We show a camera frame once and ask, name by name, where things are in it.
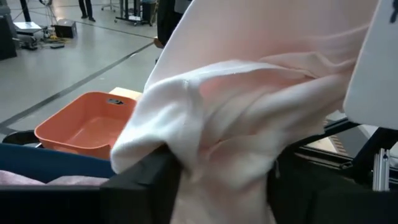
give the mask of metal stand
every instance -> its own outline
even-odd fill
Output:
[[[134,7],[129,8],[128,0],[119,0],[120,16],[116,17],[114,22],[118,20],[133,22],[133,26],[149,24],[152,26],[152,21],[145,21],[141,16],[141,0],[134,0]]]
[[[380,149],[374,155],[373,190],[388,191],[390,178],[390,150]]]
[[[109,4],[105,4],[101,7],[101,10],[103,11],[104,8],[109,7],[113,12],[116,12],[114,8],[118,8],[119,6],[115,5],[112,3],[112,0],[109,0]]]

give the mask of concrete floor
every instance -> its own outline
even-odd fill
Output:
[[[101,11],[105,0],[91,0],[97,22],[80,19],[78,0],[53,0],[58,19],[76,21],[78,38],[64,49],[18,50],[0,61],[0,139],[17,130],[34,129],[60,108],[88,91],[123,87],[142,91],[160,50],[151,43],[156,27],[114,22],[118,11]],[[12,18],[23,22],[19,0],[8,0]],[[28,3],[32,21],[50,24],[46,9]]]

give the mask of orange basket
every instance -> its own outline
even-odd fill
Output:
[[[35,135],[47,149],[109,159],[135,105],[123,96],[86,93],[38,125]]]

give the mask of white towel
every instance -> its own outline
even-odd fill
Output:
[[[111,152],[185,166],[173,223],[268,223],[266,174],[341,106],[376,0],[196,0]]]

